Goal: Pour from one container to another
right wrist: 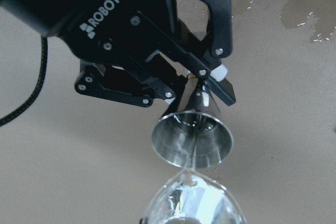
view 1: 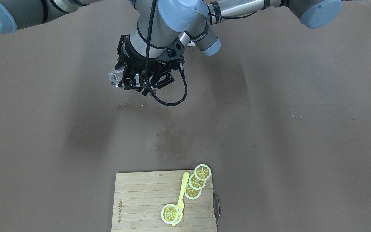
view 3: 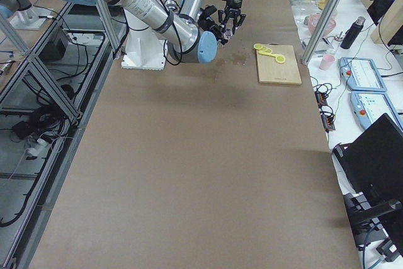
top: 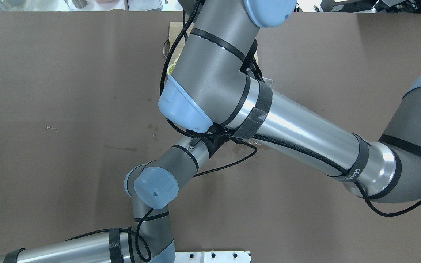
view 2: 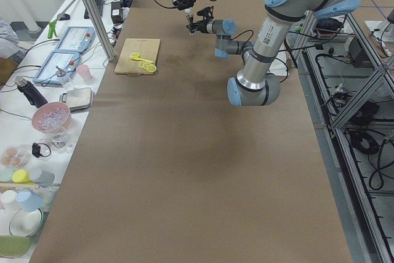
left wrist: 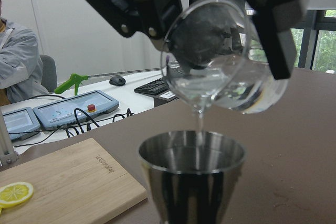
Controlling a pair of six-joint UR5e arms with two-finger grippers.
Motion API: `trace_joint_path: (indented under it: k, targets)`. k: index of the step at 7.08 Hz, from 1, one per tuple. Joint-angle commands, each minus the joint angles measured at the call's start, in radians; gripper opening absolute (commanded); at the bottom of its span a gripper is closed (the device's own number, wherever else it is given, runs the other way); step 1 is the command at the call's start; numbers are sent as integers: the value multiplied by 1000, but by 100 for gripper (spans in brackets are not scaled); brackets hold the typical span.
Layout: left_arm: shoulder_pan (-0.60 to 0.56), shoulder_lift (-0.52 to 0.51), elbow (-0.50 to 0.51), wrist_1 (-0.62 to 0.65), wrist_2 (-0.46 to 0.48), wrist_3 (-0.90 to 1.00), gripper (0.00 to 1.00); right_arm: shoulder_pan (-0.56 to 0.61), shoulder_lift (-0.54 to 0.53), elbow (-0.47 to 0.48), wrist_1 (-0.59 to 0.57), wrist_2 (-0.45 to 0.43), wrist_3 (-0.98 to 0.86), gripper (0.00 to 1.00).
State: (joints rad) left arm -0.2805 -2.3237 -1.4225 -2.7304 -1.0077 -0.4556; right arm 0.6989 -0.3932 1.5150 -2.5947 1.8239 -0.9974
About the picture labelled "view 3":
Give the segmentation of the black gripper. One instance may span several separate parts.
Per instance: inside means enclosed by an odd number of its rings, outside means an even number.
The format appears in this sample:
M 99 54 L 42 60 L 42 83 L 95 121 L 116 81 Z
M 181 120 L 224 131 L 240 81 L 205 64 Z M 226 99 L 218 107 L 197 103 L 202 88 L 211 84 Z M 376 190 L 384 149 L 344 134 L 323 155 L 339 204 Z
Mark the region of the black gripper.
M 203 31 L 210 31 L 215 35 L 217 38 L 217 42 L 221 43 L 222 45 L 225 45 L 227 43 L 227 39 L 222 35 L 222 31 L 226 31 L 227 28 L 227 15 L 226 12 L 223 9 L 220 9 L 217 11 L 218 13 L 218 18 L 219 18 L 219 23 L 216 24 L 211 17 L 199 17 L 198 20 L 198 26 L 203 30 Z
M 234 19 L 233 20 L 233 33 L 242 26 L 244 20 L 246 19 L 246 14 L 241 13 L 242 1 L 243 0 L 222 0 L 225 1 L 224 8 L 224 19 Z

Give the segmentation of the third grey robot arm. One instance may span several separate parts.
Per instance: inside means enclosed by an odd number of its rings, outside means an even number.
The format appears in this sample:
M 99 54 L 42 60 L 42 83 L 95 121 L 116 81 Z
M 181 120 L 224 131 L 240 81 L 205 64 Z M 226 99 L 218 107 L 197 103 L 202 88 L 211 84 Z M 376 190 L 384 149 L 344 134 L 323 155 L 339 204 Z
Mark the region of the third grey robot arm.
M 1 0 L 1 16 L 10 18 L 17 11 L 26 11 L 32 7 L 30 0 Z

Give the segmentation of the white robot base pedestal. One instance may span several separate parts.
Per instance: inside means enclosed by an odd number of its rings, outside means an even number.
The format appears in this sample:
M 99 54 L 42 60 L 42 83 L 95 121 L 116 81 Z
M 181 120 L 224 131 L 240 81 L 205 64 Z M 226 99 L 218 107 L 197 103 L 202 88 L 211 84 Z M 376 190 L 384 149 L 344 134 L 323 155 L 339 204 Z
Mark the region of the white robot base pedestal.
M 164 40 L 143 21 L 124 9 L 129 33 L 126 40 L 125 55 L 122 60 L 124 69 L 145 69 L 162 71 L 166 64 L 164 57 Z

